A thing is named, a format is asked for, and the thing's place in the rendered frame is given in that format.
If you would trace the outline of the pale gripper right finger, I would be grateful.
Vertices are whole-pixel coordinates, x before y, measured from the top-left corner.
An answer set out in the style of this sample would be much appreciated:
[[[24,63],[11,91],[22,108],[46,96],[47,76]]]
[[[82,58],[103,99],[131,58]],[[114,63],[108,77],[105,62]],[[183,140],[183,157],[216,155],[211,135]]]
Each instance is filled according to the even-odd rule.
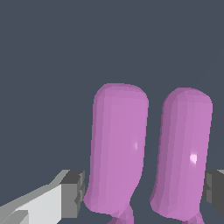
[[[206,170],[203,199],[224,217],[224,170]]]

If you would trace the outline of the pink two-lobed object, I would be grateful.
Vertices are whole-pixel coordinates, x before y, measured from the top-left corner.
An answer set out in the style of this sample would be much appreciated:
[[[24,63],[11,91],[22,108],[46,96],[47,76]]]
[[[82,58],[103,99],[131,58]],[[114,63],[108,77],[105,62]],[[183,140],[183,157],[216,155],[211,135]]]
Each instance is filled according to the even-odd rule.
[[[108,224],[134,224],[130,199],[142,176],[149,100],[139,87],[108,83],[96,93],[86,207]],[[210,97],[178,87],[164,100],[152,210],[183,224],[205,224],[200,213],[212,121]]]

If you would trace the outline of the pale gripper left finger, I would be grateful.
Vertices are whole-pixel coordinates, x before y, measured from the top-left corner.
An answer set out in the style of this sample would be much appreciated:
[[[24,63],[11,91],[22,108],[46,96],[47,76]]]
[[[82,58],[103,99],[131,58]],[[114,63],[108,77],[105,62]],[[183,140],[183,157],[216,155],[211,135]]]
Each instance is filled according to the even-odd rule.
[[[0,206],[0,224],[58,224],[62,218],[77,218],[84,179],[84,171],[62,170],[50,184]]]

